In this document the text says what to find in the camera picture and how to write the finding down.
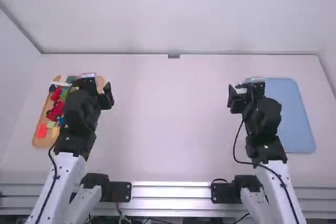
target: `small object on board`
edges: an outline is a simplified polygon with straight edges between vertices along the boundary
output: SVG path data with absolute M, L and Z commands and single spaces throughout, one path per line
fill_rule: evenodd
M 52 129 L 52 128 L 55 126 L 55 123 L 56 123 L 56 122 L 49 121 L 49 122 L 47 123 L 47 128 Z
M 66 83 L 73 83 L 76 80 L 77 80 L 77 76 L 68 76 L 67 80 L 65 82 Z
M 62 89 L 57 88 L 54 91 L 54 93 L 51 95 L 50 99 L 53 100 L 54 102 L 57 102 L 61 93 L 62 93 Z
M 74 92 L 75 90 L 76 87 L 64 88 L 62 94 L 60 95 L 60 98 L 65 101 L 67 99 L 68 94 Z
M 53 93 L 56 89 L 57 89 L 57 85 L 55 85 L 55 84 L 50 85 L 49 93 Z
M 63 117 L 63 118 L 60 118 L 59 119 L 59 122 L 58 122 L 58 125 L 59 126 L 62 126 L 63 124 L 65 124 L 65 118 Z
M 51 138 L 56 138 L 59 135 L 59 127 L 52 128 Z
M 64 102 L 58 101 L 54 102 L 54 107 L 51 110 L 47 111 L 47 118 L 56 122 L 61 118 L 63 113 L 63 108 L 65 106 Z
M 37 132 L 37 138 L 45 138 L 47 134 L 47 125 L 42 123 Z

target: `metal frame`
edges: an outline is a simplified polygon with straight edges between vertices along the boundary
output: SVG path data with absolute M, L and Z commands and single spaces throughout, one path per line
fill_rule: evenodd
M 231 217 L 247 213 L 243 204 L 213 204 L 210 182 L 132 182 L 132 199 L 120 203 L 129 216 Z M 43 184 L 0 184 L 0 215 L 30 215 Z M 336 218 L 336 188 L 295 187 L 305 218 Z M 117 216 L 113 202 L 101 202 L 92 215 Z

